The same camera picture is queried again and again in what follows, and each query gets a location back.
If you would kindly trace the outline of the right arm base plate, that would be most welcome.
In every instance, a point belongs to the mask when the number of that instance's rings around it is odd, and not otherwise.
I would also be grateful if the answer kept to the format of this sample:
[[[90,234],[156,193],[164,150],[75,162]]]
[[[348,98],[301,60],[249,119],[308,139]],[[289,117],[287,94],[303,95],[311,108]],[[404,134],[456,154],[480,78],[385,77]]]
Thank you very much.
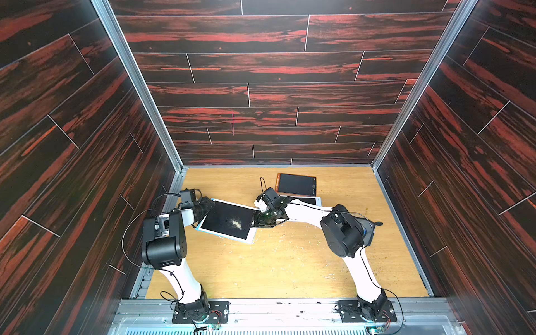
[[[339,300],[334,307],[342,322],[379,322],[395,323],[398,321],[391,301],[382,306],[361,300]]]

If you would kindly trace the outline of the red drawing tablet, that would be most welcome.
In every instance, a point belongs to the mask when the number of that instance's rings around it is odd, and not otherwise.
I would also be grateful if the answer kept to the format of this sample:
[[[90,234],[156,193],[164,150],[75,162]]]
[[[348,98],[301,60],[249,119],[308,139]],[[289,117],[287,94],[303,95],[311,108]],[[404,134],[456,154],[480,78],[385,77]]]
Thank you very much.
[[[293,195],[316,196],[317,179],[315,177],[279,173],[276,178],[275,191]]]

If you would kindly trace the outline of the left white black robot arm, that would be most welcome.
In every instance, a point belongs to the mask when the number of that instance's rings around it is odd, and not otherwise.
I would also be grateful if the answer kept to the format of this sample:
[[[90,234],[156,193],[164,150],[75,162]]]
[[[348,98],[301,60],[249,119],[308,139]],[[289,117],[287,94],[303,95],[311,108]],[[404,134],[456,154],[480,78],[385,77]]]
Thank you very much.
[[[170,282],[175,295],[162,292],[179,318],[202,320],[209,313],[207,294],[194,278],[186,257],[185,227],[201,223],[215,203],[198,189],[176,194],[181,202],[168,213],[145,219],[142,230],[142,260]]]

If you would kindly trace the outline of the grey microfibre cloth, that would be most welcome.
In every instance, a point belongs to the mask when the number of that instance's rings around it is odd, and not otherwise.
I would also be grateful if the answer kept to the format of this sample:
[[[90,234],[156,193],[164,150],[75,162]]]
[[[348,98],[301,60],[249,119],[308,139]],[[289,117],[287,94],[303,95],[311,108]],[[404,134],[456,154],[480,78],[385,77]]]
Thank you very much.
[[[360,222],[364,230],[363,245],[365,247],[370,246],[374,238],[375,228],[377,226],[382,226],[383,222],[372,222],[367,218],[358,218],[358,221]]]

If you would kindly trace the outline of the blue-edged white drawing tablet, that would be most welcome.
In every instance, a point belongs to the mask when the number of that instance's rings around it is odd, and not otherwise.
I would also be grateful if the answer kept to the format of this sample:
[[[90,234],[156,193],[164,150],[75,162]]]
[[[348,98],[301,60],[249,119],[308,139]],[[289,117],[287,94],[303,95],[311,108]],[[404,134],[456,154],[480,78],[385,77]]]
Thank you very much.
[[[252,244],[257,232],[257,228],[253,227],[253,218],[255,214],[260,213],[259,209],[224,200],[213,199],[213,201],[215,207],[201,221],[196,230]]]

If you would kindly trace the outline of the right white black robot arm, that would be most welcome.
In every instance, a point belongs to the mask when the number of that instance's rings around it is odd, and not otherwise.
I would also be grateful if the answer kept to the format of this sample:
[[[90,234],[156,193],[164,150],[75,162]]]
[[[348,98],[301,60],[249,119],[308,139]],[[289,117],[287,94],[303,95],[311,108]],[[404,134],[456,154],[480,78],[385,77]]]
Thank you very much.
[[[273,228],[296,221],[322,230],[326,243],[345,262],[357,291],[357,312],[365,320],[377,322],[391,304],[385,290],[375,279],[365,249],[371,245],[376,226],[366,217],[354,216],[343,205],[322,207],[282,196],[268,188],[254,202],[259,209],[253,216],[254,228]]]

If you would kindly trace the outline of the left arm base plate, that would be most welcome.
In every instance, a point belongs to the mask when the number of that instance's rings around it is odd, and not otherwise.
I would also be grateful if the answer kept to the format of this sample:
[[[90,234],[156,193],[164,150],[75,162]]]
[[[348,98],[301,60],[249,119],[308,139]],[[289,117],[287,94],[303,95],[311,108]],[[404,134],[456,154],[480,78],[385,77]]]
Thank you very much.
[[[214,325],[226,324],[229,312],[229,301],[198,300],[189,304],[178,304],[174,308],[172,324],[189,324],[192,322]]]

